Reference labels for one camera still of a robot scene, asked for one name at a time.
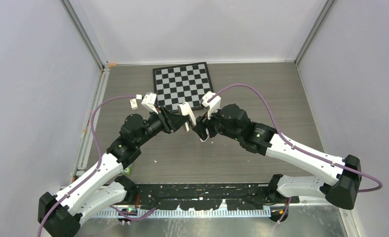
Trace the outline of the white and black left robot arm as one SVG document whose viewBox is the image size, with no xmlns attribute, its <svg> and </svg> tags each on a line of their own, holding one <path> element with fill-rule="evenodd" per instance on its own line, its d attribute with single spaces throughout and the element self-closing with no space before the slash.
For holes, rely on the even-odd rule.
<svg viewBox="0 0 389 237">
<path fill-rule="evenodd" d="M 174 114 L 165 107 L 153 108 L 148 119 L 129 115 L 119 137 L 90 170 L 56 194 L 46 192 L 39 198 L 38 236 L 46 230 L 53 237 L 73 237 L 104 208 L 118 202 L 132 204 L 138 195 L 137 185 L 121 172 L 141 154 L 142 145 L 160 132 L 171 134 L 195 124 L 188 104 L 180 104 L 178 110 Z"/>
</svg>

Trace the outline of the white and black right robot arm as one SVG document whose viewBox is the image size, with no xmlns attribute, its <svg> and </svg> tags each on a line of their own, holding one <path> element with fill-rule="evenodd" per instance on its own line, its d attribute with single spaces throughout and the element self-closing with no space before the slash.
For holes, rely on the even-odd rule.
<svg viewBox="0 0 389 237">
<path fill-rule="evenodd" d="M 237 141 L 248 152 L 277 158 L 311 173 L 303 177 L 274 175 L 267 189 L 272 202 L 306 196 L 324 198 L 338 208 L 354 208 L 362 179 L 355 173 L 361 171 L 356 156 L 331 156 L 290 138 L 281 138 L 275 128 L 252 121 L 236 104 L 198 116 L 195 122 L 193 131 L 203 141 L 223 135 Z"/>
</svg>

